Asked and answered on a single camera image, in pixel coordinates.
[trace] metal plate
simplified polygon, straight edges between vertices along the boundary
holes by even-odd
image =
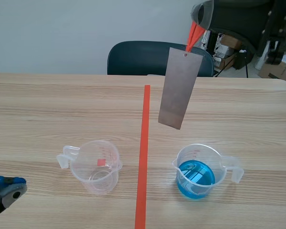
[[[158,122],[180,130],[203,56],[170,48]]]

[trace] chair backrest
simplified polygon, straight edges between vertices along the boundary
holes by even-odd
[[[165,75],[170,47],[185,50],[182,44],[168,42],[130,41],[115,45],[107,60],[108,75]],[[192,53],[202,55],[198,76],[212,77],[213,59],[203,49],[192,48]]]

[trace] measuring cup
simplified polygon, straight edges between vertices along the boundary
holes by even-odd
[[[97,140],[80,148],[65,146],[56,158],[61,168],[68,168],[70,161],[71,172],[90,193],[106,194],[118,183],[122,162],[110,142]]]
[[[207,196],[232,170],[232,181],[239,183],[244,170],[233,156],[221,156],[216,150],[202,144],[184,147],[173,161],[177,170],[176,182],[179,190],[189,198]]]

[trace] white wall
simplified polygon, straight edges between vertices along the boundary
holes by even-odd
[[[194,0],[0,0],[0,72],[106,74],[130,40],[186,44]]]

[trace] red tape line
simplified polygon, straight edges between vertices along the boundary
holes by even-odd
[[[151,86],[145,85],[139,157],[137,205],[135,209],[135,229],[145,229],[146,224],[147,153],[150,94]]]

